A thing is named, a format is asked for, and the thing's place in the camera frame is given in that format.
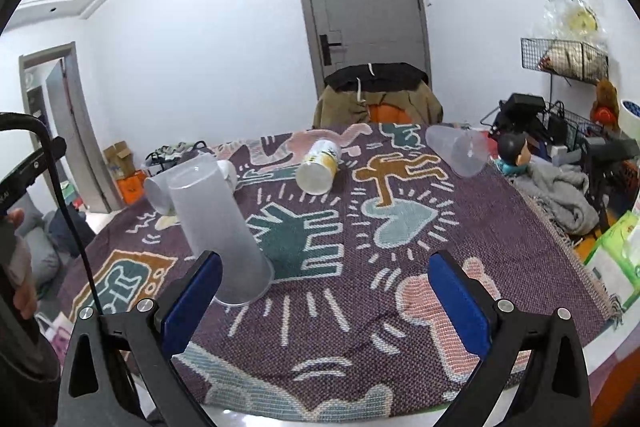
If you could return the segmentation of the person's hand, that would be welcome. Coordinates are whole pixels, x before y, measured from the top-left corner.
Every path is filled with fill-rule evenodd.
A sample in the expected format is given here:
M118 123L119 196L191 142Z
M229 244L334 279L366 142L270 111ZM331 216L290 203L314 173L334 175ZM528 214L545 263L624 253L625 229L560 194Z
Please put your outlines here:
M16 235L24 217L23 210L15 209L1 219L1 268L14 290L12 300L15 309L24 320L29 320L36 312L37 296L28 245Z

